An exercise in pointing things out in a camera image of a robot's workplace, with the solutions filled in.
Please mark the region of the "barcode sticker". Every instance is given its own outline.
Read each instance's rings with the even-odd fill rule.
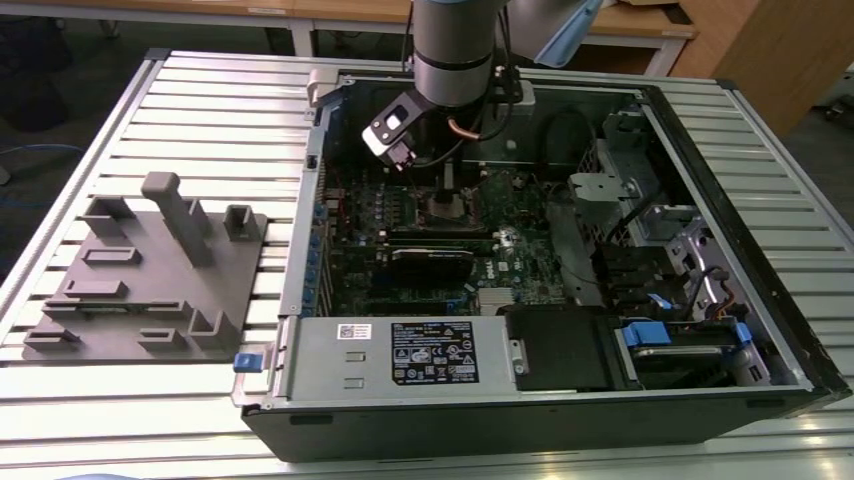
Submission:
[[[339,340],[370,340],[371,324],[370,323],[339,323],[338,339]]]

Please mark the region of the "circuit board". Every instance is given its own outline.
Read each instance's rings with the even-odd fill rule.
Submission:
[[[515,303],[566,301],[544,220],[552,185],[532,174],[484,169],[475,185],[442,201],[435,188],[367,174],[334,180],[334,316],[478,315],[482,288],[510,288]],[[395,284],[383,271],[400,251],[471,255],[467,275],[454,285]]]

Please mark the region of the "metal bracket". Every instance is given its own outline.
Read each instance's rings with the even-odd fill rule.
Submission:
[[[308,74],[306,93],[311,108],[320,106],[320,99],[338,89],[338,68],[315,68]]]

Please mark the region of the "wire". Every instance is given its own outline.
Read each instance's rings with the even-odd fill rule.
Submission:
[[[734,304],[735,304],[735,292],[733,291],[733,289],[727,286],[726,284],[726,280],[721,280],[721,290],[725,291],[726,293],[726,300],[723,301],[723,303],[721,303],[721,305],[718,305],[718,307],[714,309],[714,311],[711,312],[711,315],[709,316],[707,320],[714,320],[718,318],[718,315],[721,313],[723,313],[723,311],[730,308]]]
[[[411,165],[411,167],[412,168],[430,168],[434,165],[438,165],[438,164],[443,163],[459,151],[459,149],[463,146],[463,142],[464,142],[464,140],[460,140],[459,142],[456,142],[456,144],[448,149],[448,151],[444,152],[444,154],[439,158],[436,158],[435,160],[431,160],[427,163],[414,163]]]
[[[638,202],[638,205],[635,205],[635,208],[632,208],[628,214],[623,218],[620,218],[619,222],[616,222],[616,225],[614,225],[614,228],[611,228],[611,231],[604,237],[604,243],[611,243],[611,240],[616,236],[616,233],[623,228],[626,228],[626,225],[628,225],[628,223],[635,219],[635,217],[640,215],[647,208],[650,208],[650,205],[652,205],[652,202],[663,192],[665,192],[665,187],[663,185],[659,184],[655,191],[640,199],[640,201]]]
[[[691,291],[689,293],[689,301],[685,304],[685,313],[682,314],[682,321],[679,322],[669,322],[669,325],[690,325],[694,323],[701,323],[703,320],[689,320],[691,318],[691,313],[694,312],[694,303],[697,302],[697,297],[699,296],[699,291],[703,287],[703,282],[706,281],[706,277],[711,275],[715,271],[721,270],[726,272],[719,265],[710,265],[702,271],[694,286],[691,287]]]
[[[73,150],[75,152],[83,154],[85,151],[80,147],[75,147],[73,145],[65,145],[61,143],[37,143],[33,145],[21,145],[19,147],[12,147],[0,152],[0,155],[5,155],[7,153],[17,152],[20,150]]]
[[[566,263],[563,263],[563,258],[560,258],[560,256],[555,257],[558,259],[558,263],[560,264],[560,267],[563,268],[563,271],[566,271],[566,273],[568,273],[570,275],[572,275],[578,280],[580,280],[584,283],[590,283],[591,285],[595,285],[596,287],[602,287],[602,284],[594,280],[587,280],[584,277],[582,277],[578,273],[575,273],[570,267],[567,267]]]
[[[584,124],[587,125],[587,131],[590,132],[590,144],[592,146],[594,151],[598,150],[596,138],[599,138],[599,135],[596,134],[596,127],[590,121],[590,118],[587,118],[587,115],[584,114],[584,112],[582,112],[574,105],[566,105],[564,107],[560,108],[560,110],[556,110],[555,112],[551,112],[548,115],[546,115],[546,117],[539,123],[539,126],[536,127],[536,133],[534,134],[534,137],[536,139],[536,149],[538,149],[536,159],[539,162],[544,164],[548,164],[548,153],[547,153],[548,144],[546,142],[546,137],[551,132],[551,127],[554,126],[555,120],[564,115],[575,116],[575,117],[579,117],[582,120],[584,120]]]
[[[510,20],[507,7],[504,7],[503,12],[498,14],[499,25],[502,30],[502,39],[504,42],[504,54],[507,58],[504,59],[504,95],[507,97],[507,111],[502,117],[500,123],[488,133],[475,133],[470,130],[463,129],[454,117],[448,117],[448,128],[451,131],[463,137],[464,140],[471,140],[474,142],[486,142],[487,140],[492,140],[500,133],[507,129],[507,125],[510,125],[510,119],[512,118],[512,109],[515,102],[512,101],[512,76],[514,76],[514,65],[512,65],[512,45],[510,40]]]
[[[403,46],[400,47],[400,71],[406,73],[406,52],[410,47],[410,31],[412,29],[412,13],[415,11],[415,1],[410,2],[410,16],[406,20],[406,33],[403,34]]]

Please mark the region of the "wooden cabinet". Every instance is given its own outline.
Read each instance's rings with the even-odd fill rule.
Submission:
[[[699,35],[671,71],[726,78],[778,135],[854,61],[851,0],[681,0]]]

